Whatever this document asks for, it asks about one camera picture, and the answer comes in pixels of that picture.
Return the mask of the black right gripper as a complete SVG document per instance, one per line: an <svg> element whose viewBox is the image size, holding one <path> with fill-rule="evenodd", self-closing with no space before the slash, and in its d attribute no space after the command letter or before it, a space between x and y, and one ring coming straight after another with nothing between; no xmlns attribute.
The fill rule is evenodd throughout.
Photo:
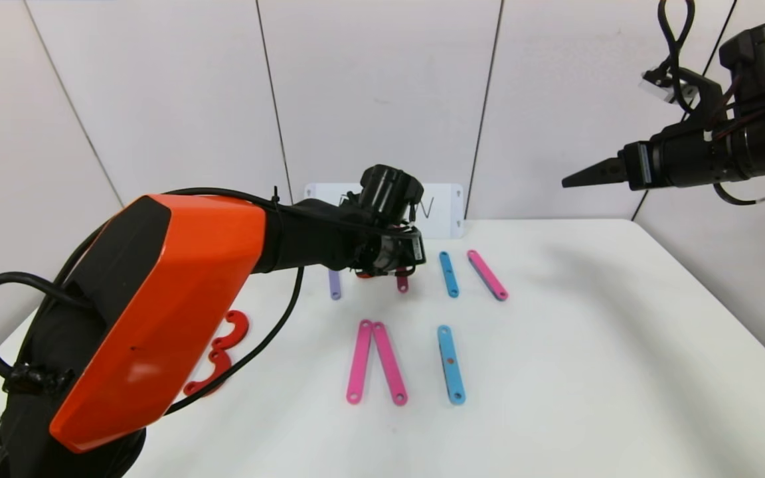
<svg viewBox="0 0 765 478"><path fill-rule="evenodd" d="M684 123L649 140L628 144L611 157L562 179L562 188L629 183L633 191L701 187L736 179L729 139L713 139Z"/></svg>

